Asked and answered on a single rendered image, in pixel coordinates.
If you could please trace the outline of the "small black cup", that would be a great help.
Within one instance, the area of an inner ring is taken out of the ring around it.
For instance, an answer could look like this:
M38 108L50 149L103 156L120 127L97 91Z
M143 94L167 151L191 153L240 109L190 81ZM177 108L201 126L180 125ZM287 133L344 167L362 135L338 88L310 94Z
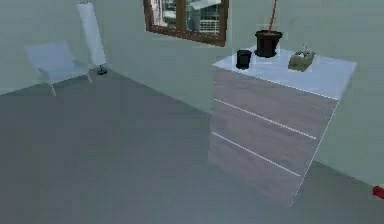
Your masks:
M238 50L236 53L236 67L238 69L248 69L251 61L252 52L249 50Z

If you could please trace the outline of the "grey chest of drawers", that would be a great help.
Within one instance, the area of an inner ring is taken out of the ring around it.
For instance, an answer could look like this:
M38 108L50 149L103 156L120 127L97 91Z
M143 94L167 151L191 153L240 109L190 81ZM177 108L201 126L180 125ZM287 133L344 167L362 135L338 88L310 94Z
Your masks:
M290 206L318 152L357 67L316 55L303 72L288 67L291 50L214 63L208 161L271 199Z

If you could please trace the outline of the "pale blue chair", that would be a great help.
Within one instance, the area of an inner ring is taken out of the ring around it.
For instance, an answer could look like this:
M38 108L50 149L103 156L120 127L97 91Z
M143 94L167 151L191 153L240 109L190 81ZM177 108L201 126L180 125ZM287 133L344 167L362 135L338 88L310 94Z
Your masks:
M66 40L26 45L25 51L38 80L48 84L54 96L57 83L80 76L86 76L92 83L90 68L75 58Z

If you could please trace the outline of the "white floor lamp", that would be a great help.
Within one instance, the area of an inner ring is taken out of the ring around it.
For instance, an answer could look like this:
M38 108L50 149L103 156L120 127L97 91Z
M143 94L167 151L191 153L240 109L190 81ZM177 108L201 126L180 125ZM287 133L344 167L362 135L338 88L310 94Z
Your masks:
M104 68L104 65L106 64L106 56L94 5L92 2L85 1L78 2L76 7L81 19L86 44L91 56L91 61L95 66L98 67L97 74L105 75L107 73L107 69Z

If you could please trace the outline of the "olive green box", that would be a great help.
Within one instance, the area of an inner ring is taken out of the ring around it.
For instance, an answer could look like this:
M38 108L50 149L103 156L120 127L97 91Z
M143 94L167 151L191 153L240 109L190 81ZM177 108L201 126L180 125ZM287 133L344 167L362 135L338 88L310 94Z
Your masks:
M302 45L302 49L295 51L288 63L288 68L291 70L304 72L312 64L315 53L307 47L307 44Z

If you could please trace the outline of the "brown framed window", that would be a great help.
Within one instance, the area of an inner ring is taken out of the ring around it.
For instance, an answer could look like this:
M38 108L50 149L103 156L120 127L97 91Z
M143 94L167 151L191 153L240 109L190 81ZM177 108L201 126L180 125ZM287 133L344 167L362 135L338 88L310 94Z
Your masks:
M148 32L224 47L229 0L142 0Z

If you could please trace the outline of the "black plant pot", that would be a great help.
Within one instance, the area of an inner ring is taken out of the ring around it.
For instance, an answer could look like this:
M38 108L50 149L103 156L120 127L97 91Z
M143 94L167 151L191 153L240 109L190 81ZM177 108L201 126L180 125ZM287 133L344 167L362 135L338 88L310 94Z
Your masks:
M277 0L273 0L273 9L268 28L264 30L258 30L255 33L256 50L254 51L254 54L258 57L272 58L277 54L276 48L280 39L283 37L283 33L273 29L276 9Z

